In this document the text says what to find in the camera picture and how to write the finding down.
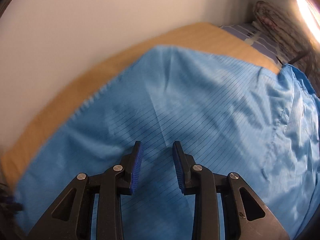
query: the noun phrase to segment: blue fabric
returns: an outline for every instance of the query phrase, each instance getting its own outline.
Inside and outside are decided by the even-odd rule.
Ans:
[[[190,239],[194,197],[178,188],[172,143],[215,173],[239,173],[291,239],[320,202],[319,99],[303,73],[156,47],[96,93],[39,150],[19,181],[28,232],[80,172],[102,173],[144,145],[137,191],[122,197],[129,239]]]

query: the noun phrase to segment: striped blue fabric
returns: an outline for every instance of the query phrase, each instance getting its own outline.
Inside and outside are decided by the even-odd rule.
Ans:
[[[19,181],[28,232],[80,172],[144,155],[122,197],[127,239],[191,239],[194,197],[179,190],[172,143],[215,173],[239,173],[291,239],[320,202],[319,99],[290,65],[279,75],[234,58],[156,47],[101,88],[47,141]]]

